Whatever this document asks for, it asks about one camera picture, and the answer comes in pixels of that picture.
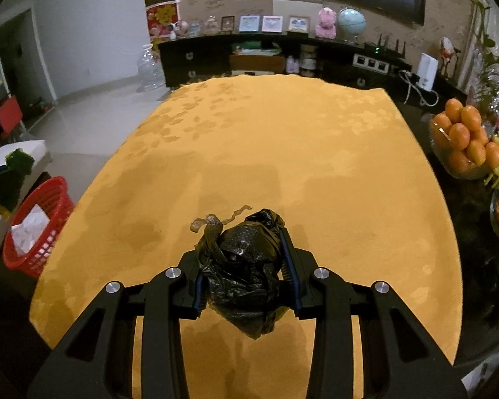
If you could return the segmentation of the dark green wrapper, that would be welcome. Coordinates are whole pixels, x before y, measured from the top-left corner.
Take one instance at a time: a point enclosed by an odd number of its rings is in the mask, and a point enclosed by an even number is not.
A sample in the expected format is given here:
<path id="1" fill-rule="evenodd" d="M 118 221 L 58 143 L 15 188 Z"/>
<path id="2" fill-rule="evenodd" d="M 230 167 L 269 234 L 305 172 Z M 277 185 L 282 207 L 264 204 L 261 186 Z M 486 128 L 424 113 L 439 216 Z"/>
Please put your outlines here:
<path id="1" fill-rule="evenodd" d="M 0 215 L 8 220 L 19 202 L 20 190 L 24 180 L 31 174 L 34 158 L 22 149 L 13 150 L 5 158 L 5 165 L 10 169 L 10 175 L 0 186 Z"/>

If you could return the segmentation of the white tissue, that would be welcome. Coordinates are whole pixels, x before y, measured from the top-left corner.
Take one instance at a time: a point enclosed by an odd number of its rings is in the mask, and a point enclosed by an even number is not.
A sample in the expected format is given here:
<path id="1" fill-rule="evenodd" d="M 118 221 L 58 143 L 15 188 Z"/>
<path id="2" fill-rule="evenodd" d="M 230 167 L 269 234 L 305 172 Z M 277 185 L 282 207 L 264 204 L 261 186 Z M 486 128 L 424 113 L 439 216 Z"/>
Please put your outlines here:
<path id="1" fill-rule="evenodd" d="M 35 204 L 21 223 L 11 227 L 11 237 L 17 256 L 26 255 L 49 224 L 49 217 Z"/>

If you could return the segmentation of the black plastic bag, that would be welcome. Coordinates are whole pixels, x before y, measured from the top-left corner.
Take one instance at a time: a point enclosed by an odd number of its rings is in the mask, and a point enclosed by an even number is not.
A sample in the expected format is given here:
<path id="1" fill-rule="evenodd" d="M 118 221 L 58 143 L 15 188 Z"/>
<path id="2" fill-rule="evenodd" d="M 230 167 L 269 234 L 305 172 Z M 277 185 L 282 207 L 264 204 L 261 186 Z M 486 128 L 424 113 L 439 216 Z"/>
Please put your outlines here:
<path id="1" fill-rule="evenodd" d="M 228 227 L 242 206 L 226 220 L 210 213 L 190 224 L 204 234 L 195 246 L 199 268 L 208 283 L 207 303 L 251 339 L 273 332 L 286 312 L 279 271 L 284 265 L 280 231 L 285 222 L 262 209 Z"/>

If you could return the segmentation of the white cushioned seat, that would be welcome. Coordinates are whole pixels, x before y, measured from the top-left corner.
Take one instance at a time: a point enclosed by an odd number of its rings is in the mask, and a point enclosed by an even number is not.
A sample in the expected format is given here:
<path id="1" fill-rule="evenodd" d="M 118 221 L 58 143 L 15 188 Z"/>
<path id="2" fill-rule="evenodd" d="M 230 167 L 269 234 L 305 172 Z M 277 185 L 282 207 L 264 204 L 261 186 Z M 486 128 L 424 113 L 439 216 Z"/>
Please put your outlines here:
<path id="1" fill-rule="evenodd" d="M 44 141 L 21 141 L 0 147 L 0 248 L 13 214 L 51 161 Z"/>

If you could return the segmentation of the red plastic mesh basket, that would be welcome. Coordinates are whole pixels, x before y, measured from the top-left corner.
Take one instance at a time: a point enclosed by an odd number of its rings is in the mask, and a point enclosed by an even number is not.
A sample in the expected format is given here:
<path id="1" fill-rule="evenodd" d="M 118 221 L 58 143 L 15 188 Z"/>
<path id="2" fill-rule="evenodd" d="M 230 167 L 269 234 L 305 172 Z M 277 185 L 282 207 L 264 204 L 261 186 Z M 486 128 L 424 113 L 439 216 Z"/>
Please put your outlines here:
<path id="1" fill-rule="evenodd" d="M 5 236 L 5 266 L 39 277 L 74 208 L 63 177 L 49 178 L 38 186 L 19 206 Z"/>

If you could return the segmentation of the red chair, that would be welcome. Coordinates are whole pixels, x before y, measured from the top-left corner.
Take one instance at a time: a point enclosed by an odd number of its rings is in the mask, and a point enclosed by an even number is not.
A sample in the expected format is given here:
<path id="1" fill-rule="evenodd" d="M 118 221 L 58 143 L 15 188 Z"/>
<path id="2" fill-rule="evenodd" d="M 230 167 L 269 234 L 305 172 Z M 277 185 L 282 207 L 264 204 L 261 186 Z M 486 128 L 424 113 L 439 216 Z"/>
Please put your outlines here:
<path id="1" fill-rule="evenodd" d="M 0 105 L 1 137 L 8 137 L 22 122 L 22 112 L 15 96 L 9 97 Z"/>

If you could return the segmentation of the clear large water bottle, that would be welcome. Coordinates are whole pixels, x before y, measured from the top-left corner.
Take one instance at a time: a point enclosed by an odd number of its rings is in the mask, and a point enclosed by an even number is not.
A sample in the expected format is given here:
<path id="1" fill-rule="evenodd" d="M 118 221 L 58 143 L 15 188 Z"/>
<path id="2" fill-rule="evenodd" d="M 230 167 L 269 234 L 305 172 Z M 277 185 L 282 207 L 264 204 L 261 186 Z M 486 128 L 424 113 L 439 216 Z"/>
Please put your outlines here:
<path id="1" fill-rule="evenodd" d="M 152 44 L 146 44 L 142 47 L 137 66 L 142 91 L 155 90 L 165 85 L 163 67 L 160 59 L 153 52 Z"/>

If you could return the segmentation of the yellow table cloth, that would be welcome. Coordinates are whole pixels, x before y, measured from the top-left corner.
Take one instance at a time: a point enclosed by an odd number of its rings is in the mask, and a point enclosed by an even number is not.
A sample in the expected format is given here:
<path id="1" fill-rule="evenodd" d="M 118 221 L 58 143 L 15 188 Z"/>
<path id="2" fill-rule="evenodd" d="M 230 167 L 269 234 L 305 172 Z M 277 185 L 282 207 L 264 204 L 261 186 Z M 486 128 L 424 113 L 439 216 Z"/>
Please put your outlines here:
<path id="1" fill-rule="evenodd" d="M 203 236 L 191 222 L 269 209 L 295 248 L 345 281 L 385 281 L 452 365 L 461 271 L 441 189 L 381 89 L 299 76 L 212 78 L 180 87 L 86 189 L 38 280 L 30 320 L 51 347 L 111 281 L 148 283 Z M 315 321 L 286 301 L 251 339 L 207 303 L 181 320 L 187 398 L 309 398 Z"/>

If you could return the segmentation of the bowl of oranges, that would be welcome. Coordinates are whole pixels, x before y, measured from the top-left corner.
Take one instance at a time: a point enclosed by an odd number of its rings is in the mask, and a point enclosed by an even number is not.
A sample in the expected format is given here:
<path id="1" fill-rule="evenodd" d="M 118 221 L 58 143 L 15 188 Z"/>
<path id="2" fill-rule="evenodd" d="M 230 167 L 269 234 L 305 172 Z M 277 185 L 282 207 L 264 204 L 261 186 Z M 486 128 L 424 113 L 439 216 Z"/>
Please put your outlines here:
<path id="1" fill-rule="evenodd" d="M 451 98 L 428 129 L 434 154 L 452 177 L 499 181 L 499 136 L 487 132 L 475 106 Z"/>

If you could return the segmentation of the red festive poster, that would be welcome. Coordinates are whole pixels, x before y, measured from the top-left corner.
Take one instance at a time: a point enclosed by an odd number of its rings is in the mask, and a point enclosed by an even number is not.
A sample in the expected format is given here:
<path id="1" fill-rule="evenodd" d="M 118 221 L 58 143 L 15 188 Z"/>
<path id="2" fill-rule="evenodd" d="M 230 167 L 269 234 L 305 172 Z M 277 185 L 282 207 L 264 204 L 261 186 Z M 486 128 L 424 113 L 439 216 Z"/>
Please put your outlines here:
<path id="1" fill-rule="evenodd" d="M 151 42 L 170 38 L 172 27 L 179 20 L 178 2 L 168 1 L 146 8 L 149 39 Z"/>

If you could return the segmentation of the white router box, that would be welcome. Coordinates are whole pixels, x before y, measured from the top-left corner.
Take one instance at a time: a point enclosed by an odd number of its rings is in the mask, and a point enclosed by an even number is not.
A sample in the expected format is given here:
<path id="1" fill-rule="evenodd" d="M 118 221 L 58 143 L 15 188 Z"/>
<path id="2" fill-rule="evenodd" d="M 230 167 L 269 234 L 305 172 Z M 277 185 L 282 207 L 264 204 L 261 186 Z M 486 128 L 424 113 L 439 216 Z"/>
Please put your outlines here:
<path id="1" fill-rule="evenodd" d="M 431 91 L 438 69 L 438 59 L 423 53 L 417 68 L 418 80 L 416 85 L 425 91 Z"/>

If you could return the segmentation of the black tv cabinet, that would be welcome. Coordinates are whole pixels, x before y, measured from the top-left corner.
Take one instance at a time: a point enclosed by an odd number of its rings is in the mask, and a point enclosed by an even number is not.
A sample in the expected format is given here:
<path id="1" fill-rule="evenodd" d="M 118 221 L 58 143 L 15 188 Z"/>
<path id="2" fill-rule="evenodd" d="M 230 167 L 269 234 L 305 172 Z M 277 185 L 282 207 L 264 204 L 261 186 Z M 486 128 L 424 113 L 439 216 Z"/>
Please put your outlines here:
<path id="1" fill-rule="evenodd" d="M 401 103 L 424 101 L 434 113 L 451 98 L 463 103 L 467 98 L 440 74 L 429 91 L 422 89 L 406 51 L 380 44 L 348 44 L 302 33 L 241 33 L 161 42 L 155 50 L 171 88 L 213 76 L 298 73 L 358 89 L 382 88 Z"/>

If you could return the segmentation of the pink plush toy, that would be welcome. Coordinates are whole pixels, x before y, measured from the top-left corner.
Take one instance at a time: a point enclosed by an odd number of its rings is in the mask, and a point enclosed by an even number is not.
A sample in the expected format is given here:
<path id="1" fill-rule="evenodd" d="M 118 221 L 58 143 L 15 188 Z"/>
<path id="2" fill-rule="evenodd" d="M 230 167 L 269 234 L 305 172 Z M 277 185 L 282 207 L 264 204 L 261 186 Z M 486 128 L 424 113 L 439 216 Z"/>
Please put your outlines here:
<path id="1" fill-rule="evenodd" d="M 318 15 L 319 15 L 319 21 L 314 29 L 315 36 L 321 39 L 334 40 L 337 35 L 336 11 L 333 11 L 333 9 L 330 9 L 329 7 L 324 7 L 319 11 Z"/>

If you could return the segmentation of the light blue globe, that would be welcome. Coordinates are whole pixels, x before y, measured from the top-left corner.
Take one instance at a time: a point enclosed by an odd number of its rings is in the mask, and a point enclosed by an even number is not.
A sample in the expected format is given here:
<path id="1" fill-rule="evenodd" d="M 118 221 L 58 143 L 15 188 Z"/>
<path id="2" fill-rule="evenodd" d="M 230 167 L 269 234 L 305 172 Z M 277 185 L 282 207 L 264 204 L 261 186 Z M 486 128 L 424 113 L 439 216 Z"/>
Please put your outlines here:
<path id="1" fill-rule="evenodd" d="M 356 9 L 344 8 L 338 12 L 337 24 L 342 39 L 346 42 L 357 42 L 361 33 L 366 30 L 367 22 L 364 15 Z"/>

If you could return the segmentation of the white picture frame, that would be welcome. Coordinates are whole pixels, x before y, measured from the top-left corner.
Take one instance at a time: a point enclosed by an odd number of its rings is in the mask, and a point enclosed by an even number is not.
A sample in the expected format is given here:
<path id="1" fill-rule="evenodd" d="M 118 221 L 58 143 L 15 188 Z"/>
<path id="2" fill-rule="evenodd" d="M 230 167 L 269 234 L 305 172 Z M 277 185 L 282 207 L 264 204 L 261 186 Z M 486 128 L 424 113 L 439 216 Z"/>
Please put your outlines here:
<path id="1" fill-rule="evenodd" d="M 259 15 L 242 15 L 240 17 L 239 32 L 257 33 L 259 31 L 259 25 L 260 25 Z"/>
<path id="2" fill-rule="evenodd" d="M 281 15 L 264 15 L 262 17 L 261 32 L 277 33 L 283 31 L 283 17 Z"/>

